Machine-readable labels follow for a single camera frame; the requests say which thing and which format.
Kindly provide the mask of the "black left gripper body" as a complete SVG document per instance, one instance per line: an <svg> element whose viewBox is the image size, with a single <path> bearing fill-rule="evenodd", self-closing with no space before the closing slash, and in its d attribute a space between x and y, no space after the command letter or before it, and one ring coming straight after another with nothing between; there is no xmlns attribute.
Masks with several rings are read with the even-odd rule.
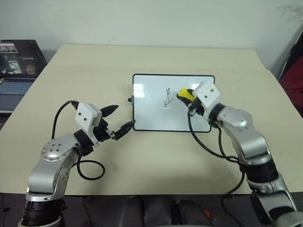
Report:
<svg viewBox="0 0 303 227"><path fill-rule="evenodd" d="M108 127L108 123L101 119L98 126L93 128L93 134L98 142L104 142L106 140L116 139L116 135L114 131L111 131Z"/></svg>

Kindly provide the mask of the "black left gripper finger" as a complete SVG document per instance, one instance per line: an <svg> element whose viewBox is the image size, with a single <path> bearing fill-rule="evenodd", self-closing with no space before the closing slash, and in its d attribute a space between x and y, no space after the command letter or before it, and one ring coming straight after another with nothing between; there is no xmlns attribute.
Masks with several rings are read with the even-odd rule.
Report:
<svg viewBox="0 0 303 227"><path fill-rule="evenodd" d="M103 107L102 109L100 109L100 111L102 112L103 117L107 117L107 116L111 115L117 108L118 108L118 105L109 105L109 106Z"/></svg>
<svg viewBox="0 0 303 227"><path fill-rule="evenodd" d="M121 128L118 131L113 132L114 134L113 139L119 140L120 138L125 136L133 128L134 124L135 124L135 120L132 120L121 126Z"/></svg>

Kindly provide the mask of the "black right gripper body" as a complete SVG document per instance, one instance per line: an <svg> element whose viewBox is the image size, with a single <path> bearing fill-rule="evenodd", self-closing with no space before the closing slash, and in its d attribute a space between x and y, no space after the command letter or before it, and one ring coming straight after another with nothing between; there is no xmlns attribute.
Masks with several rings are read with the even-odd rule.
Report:
<svg viewBox="0 0 303 227"><path fill-rule="evenodd" d="M194 116L195 114L203 116L205 112L202 103L198 98L195 98L194 101L188 105L188 109L190 116Z"/></svg>

